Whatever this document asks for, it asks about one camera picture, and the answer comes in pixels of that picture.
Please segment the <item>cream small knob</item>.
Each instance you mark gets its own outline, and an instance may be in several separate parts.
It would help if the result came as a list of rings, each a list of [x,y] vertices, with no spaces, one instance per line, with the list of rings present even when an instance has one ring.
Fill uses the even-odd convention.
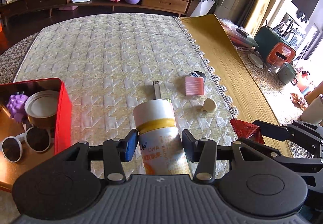
[[[215,101],[211,98],[207,98],[205,99],[201,111],[205,111],[207,113],[212,113],[217,109],[217,105],[215,103]]]

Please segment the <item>green orange storage box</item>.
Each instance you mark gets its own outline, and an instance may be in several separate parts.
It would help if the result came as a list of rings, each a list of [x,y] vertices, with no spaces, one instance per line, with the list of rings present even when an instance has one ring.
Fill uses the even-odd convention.
[[[254,39],[258,44],[257,51],[267,64],[273,64],[277,60],[277,53],[284,56],[283,60],[288,63],[291,63],[296,56],[296,51],[288,42],[270,27],[262,26]]]

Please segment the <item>red foil wrapper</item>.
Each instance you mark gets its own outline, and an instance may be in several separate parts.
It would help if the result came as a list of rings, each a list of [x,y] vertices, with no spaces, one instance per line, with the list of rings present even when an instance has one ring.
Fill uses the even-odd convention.
[[[238,138],[247,138],[260,144],[264,144],[264,140],[261,135],[261,128],[259,126],[235,118],[231,119],[230,123]]]

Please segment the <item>black clear round case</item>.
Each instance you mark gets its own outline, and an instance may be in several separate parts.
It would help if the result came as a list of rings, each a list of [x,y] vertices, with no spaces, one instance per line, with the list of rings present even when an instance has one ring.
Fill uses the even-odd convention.
[[[204,81],[206,81],[206,75],[200,71],[193,71],[193,72],[189,73],[189,76],[190,77],[201,77],[201,78],[203,78]]]

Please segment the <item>gold jar lid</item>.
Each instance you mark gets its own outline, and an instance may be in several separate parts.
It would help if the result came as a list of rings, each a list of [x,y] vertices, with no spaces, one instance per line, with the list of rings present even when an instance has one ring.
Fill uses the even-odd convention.
[[[25,111],[29,122],[43,129],[55,127],[59,93],[53,90],[40,91],[28,98]]]

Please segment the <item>white yellow bottle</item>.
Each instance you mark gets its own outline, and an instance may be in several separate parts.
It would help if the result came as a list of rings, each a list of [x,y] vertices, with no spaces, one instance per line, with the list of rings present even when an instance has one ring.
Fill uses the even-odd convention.
[[[148,175],[189,174],[172,104],[155,99],[133,110],[138,142]]]

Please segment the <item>white round coaster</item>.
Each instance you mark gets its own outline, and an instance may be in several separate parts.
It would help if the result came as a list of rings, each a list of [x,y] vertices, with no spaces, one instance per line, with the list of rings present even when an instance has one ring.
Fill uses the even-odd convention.
[[[264,63],[256,54],[248,54],[248,59],[254,66],[263,69]]]

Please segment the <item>white sunglasses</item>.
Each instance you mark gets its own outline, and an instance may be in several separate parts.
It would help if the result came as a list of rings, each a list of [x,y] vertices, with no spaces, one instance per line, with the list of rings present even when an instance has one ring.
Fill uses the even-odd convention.
[[[24,144],[36,153],[43,153],[53,142],[54,138],[49,130],[32,126],[24,133],[4,138],[1,152],[6,160],[17,163],[22,158]]]

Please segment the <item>silver nail clipper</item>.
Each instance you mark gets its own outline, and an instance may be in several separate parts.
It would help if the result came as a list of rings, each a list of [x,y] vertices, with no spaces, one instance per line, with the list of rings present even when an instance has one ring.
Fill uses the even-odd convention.
[[[161,99],[162,94],[160,90],[160,81],[153,81],[153,89],[154,89],[155,99]]]

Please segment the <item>cream quilted table mat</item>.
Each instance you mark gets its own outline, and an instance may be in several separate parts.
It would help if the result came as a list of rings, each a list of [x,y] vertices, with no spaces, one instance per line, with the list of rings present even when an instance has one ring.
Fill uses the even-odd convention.
[[[124,138],[135,127],[133,109],[154,98],[153,81],[170,101],[179,129],[195,138],[229,146],[237,136],[222,96],[204,82],[204,96],[185,95],[180,65],[195,58],[176,17],[124,13],[76,18],[44,28],[32,43],[16,81],[59,78],[72,102],[73,142],[100,145]],[[201,111],[205,99],[215,101],[212,113]]]

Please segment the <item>purple spiky toy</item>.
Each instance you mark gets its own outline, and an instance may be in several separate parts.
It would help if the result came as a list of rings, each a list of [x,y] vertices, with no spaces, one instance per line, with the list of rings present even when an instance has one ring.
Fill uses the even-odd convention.
[[[24,122],[26,120],[25,103],[28,98],[29,96],[24,94],[15,94],[9,97],[6,107],[11,119],[14,119],[16,122]]]

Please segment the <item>red metal tin box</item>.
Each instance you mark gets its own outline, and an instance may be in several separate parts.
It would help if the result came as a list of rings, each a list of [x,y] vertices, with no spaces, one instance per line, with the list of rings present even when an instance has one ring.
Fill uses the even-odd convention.
[[[72,103],[61,79],[1,85],[1,189],[71,146]]]

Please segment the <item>green mug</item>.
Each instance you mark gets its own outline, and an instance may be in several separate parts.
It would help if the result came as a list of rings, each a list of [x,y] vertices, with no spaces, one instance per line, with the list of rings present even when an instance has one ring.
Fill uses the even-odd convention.
[[[291,83],[292,85],[296,85],[297,81],[297,73],[291,64],[285,62],[278,72],[278,79],[285,85]]]

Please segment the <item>clear glass cup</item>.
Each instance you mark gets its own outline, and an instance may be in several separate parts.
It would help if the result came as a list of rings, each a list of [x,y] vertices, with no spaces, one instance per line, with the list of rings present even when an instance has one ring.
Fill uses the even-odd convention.
[[[281,66],[284,64],[285,60],[281,57],[277,57],[273,63],[269,66],[268,71],[272,76],[277,76]]]

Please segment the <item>pink ribbed card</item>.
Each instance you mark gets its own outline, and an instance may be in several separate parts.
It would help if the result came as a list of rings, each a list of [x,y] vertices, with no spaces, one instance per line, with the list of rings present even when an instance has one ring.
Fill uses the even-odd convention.
[[[202,77],[185,77],[186,96],[204,96],[204,79]]]

